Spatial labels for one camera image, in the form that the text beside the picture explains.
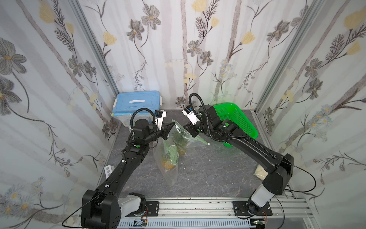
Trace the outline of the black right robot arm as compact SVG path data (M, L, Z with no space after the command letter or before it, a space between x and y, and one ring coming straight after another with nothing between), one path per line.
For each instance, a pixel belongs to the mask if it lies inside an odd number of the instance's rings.
M230 144L250 156L268 173L246 203L249 215L261 213L272 197L283 194L293 175L294 158L256 141L258 132L236 104L201 104L195 110L190 103L183 114L190 120L184 128L192 137L203 133L212 140Z

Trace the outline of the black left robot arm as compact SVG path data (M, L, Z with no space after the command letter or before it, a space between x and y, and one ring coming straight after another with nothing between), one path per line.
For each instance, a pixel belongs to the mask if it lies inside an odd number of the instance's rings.
M130 119L131 132L122 151L122 160L106 180L95 190L83 195L81 226L87 229L115 229L122 218L130 215L147 214L145 196L130 193L119 199L128 179L143 162L150 150L150 144L159 138L166 140L174 123L163 123L164 110L151 111L140 108Z

